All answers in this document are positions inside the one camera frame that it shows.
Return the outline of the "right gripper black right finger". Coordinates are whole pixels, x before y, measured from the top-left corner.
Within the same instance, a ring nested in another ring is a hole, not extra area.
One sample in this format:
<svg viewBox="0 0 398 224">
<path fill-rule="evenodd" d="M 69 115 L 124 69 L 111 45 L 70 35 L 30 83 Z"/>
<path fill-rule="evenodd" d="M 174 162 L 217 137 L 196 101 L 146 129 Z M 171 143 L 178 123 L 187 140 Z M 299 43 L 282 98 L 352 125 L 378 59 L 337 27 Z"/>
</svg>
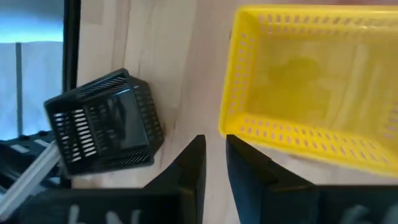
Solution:
<svg viewBox="0 0 398 224">
<path fill-rule="evenodd" d="M 316 185 L 232 134 L 226 162 L 241 223 L 397 224 L 395 185 Z"/>
</svg>

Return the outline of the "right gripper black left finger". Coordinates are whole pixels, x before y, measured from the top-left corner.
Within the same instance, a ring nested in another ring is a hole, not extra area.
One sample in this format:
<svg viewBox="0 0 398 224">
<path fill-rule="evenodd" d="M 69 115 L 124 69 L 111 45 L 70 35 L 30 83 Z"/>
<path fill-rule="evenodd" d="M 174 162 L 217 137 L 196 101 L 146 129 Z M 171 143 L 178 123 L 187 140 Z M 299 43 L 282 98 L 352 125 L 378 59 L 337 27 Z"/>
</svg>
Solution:
<svg viewBox="0 0 398 224">
<path fill-rule="evenodd" d="M 197 135 L 156 178 L 140 189 L 63 189 L 31 197 L 13 223 L 201 223 L 206 139 Z"/>
</svg>

